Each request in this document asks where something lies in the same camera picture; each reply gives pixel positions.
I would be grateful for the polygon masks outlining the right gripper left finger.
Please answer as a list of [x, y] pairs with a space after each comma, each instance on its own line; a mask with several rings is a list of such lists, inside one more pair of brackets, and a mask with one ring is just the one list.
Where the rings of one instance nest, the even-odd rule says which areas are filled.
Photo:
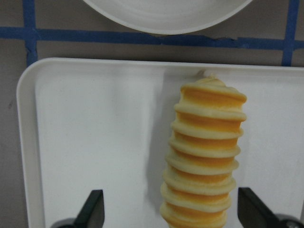
[[103, 190], [93, 190], [73, 222], [73, 226], [75, 228], [102, 228], [104, 222], [105, 206]]

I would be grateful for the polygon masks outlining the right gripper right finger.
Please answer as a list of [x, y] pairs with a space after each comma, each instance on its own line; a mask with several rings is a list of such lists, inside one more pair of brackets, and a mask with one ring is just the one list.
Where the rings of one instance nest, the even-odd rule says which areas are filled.
[[237, 217], [243, 228], [279, 228], [279, 218], [248, 187], [239, 187]]

